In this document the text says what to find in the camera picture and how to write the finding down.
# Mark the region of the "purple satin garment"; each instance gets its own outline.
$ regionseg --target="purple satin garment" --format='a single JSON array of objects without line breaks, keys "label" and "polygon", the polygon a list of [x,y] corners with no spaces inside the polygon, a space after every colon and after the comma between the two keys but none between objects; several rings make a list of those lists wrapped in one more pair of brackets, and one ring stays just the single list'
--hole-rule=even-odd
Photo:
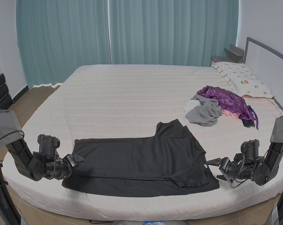
[{"label": "purple satin garment", "polygon": [[197,94],[210,99],[216,99],[222,109],[233,113],[239,112],[241,114],[239,119],[241,120],[250,120],[252,122],[256,120],[256,128],[258,129],[258,117],[256,113],[251,106],[247,106],[245,100],[237,94],[219,87],[214,88],[211,86],[204,87],[202,90],[198,91]]}]

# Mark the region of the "baseboard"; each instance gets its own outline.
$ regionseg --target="baseboard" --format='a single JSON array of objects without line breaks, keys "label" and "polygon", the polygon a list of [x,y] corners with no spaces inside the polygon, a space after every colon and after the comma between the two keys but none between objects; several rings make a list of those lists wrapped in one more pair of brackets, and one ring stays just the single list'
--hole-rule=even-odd
[{"label": "baseboard", "polygon": [[28,86],[24,87],[17,95],[15,95],[15,97],[12,99],[12,102],[16,103],[16,101],[19,100],[20,97],[23,96],[28,90]]}]

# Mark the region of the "black shirt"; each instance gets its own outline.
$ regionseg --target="black shirt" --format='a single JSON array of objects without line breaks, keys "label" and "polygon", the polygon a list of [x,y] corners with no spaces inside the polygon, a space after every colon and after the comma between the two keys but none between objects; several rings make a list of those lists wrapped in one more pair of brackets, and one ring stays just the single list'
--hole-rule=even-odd
[{"label": "black shirt", "polygon": [[85,159],[62,186],[117,197],[184,195],[219,188],[205,151],[176,119],[159,122],[153,137],[75,140]]}]

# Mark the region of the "bed sheet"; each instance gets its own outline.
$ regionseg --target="bed sheet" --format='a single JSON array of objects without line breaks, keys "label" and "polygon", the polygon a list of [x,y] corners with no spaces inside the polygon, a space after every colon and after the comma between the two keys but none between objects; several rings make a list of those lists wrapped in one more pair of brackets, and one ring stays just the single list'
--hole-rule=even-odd
[{"label": "bed sheet", "polygon": [[[56,136],[58,153],[71,153],[75,139],[149,137],[158,122],[179,119],[207,151],[207,160],[233,159],[244,141],[259,139],[263,155],[278,109],[265,98],[245,98],[258,115],[259,130],[239,119],[221,116],[216,125],[190,124],[184,107],[204,86],[232,91],[214,68],[165,65],[90,65],[79,67],[36,110],[23,127],[31,151],[38,151],[37,136]],[[12,188],[32,205],[71,217],[94,220],[184,220],[219,216],[265,201],[283,189],[283,158],[277,176],[264,186],[247,181],[231,189],[220,188],[183,196],[150,198],[85,194],[61,186],[62,181],[34,182],[20,175],[7,154],[3,174]],[[211,166],[214,176],[221,174]]]}]

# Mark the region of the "gray nightstand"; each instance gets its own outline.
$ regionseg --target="gray nightstand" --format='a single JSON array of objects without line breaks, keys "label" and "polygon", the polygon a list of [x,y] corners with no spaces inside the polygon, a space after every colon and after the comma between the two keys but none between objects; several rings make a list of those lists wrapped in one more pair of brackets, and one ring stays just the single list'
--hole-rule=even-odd
[{"label": "gray nightstand", "polygon": [[242,62],[244,51],[239,47],[230,44],[229,49],[224,48],[228,52],[228,57],[212,56],[211,65],[216,62]]}]

